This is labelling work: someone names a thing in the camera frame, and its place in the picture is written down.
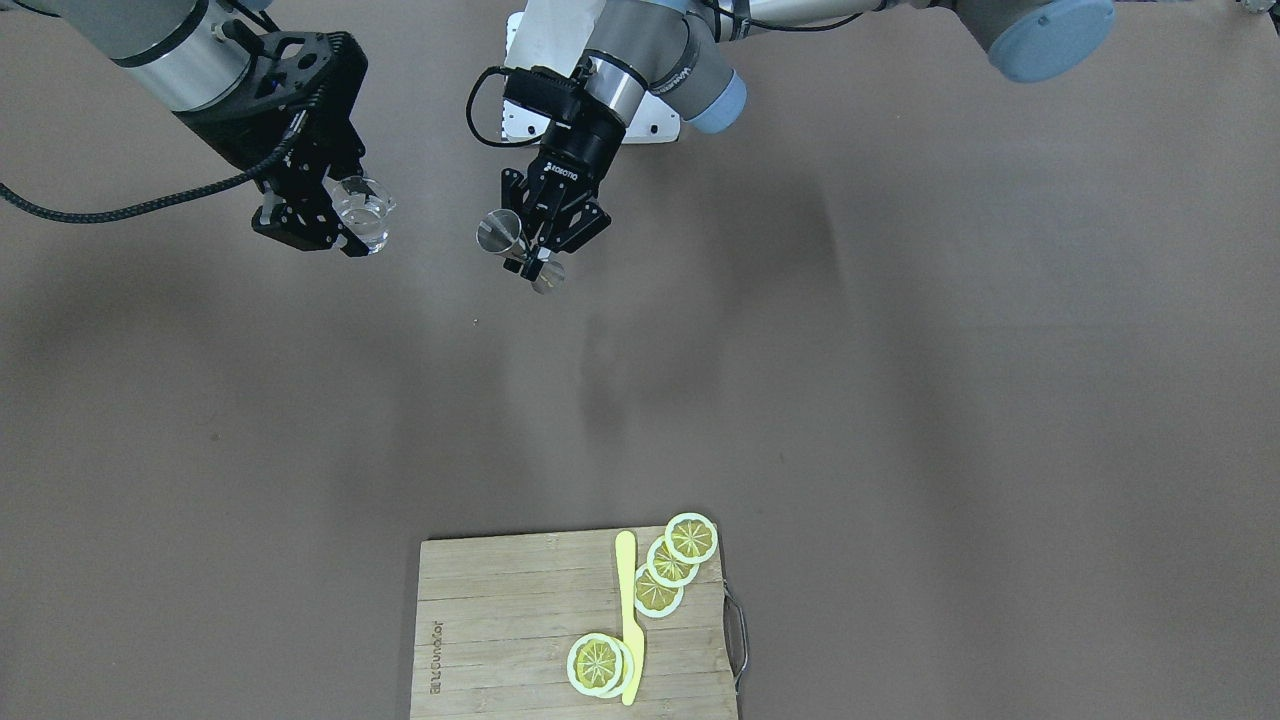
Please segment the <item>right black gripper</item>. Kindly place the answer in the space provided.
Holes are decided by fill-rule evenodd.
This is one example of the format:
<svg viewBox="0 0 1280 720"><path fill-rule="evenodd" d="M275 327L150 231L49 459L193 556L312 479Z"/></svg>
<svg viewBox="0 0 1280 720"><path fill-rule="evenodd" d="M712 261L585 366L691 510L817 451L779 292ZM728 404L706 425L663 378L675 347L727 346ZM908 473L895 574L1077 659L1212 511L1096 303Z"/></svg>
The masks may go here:
<svg viewBox="0 0 1280 720"><path fill-rule="evenodd" d="M212 105L179 113L179 119L239 174L191 190L209 196L229 190L247 177L283 141L294 117L305 113L292 159L323 168L332 181L366 177L364 141L349 114L369 69L356 37L337 32L225 31L224 44L250 54L246 77ZM251 228L300 251L339 249L348 258L365 258L371 249L339 219L323 184L276 192L262 191Z"/></svg>

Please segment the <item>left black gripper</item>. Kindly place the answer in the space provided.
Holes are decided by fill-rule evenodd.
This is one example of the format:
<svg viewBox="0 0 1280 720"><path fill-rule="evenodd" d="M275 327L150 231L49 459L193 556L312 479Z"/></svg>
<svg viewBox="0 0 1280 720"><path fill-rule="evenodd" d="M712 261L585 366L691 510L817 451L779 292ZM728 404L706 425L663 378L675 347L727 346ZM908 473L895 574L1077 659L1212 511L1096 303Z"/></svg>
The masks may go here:
<svg viewBox="0 0 1280 720"><path fill-rule="evenodd" d="M527 174L507 168L500 177L500 209L516 211L526 238L545 249L540 281L549 277L558 252L576 252L612 223L594 199L625 126L588 92L593 77L591 67L575 67L570 76L534 67L513 68L506 81L506 101L549 119ZM547 217L557 218L544 240Z"/></svg>

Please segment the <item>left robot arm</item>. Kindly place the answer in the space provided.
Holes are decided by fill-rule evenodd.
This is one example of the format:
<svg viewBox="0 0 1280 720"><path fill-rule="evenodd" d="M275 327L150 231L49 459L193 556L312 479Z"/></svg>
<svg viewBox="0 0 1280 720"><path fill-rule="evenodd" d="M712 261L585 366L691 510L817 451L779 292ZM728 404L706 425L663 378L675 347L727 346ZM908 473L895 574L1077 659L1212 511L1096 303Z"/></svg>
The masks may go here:
<svg viewBox="0 0 1280 720"><path fill-rule="evenodd" d="M728 129L748 101L735 65L750 47L829 35L895 1L530 1L506 59L481 79L502 82L503 104L535 117L525 169L506 169L500 201L477 242L503 268L549 288L561 258L611 223L600 187L648 100L705 135Z"/></svg>

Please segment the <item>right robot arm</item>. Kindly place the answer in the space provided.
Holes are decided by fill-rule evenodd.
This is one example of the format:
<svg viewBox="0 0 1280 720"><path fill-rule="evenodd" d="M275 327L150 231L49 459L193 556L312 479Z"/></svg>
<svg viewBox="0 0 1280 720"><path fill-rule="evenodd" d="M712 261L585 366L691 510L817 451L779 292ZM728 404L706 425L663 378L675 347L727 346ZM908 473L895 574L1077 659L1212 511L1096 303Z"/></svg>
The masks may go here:
<svg viewBox="0 0 1280 720"><path fill-rule="evenodd" d="M392 201L365 172L351 113L369 69L347 31L284 31L264 1L23 1L65 20L236 168L228 179L96 211L56 211L4 188L22 211L65 224L123 222L242 184L262 196L252 229L300 251L366 258L387 243Z"/></svg>

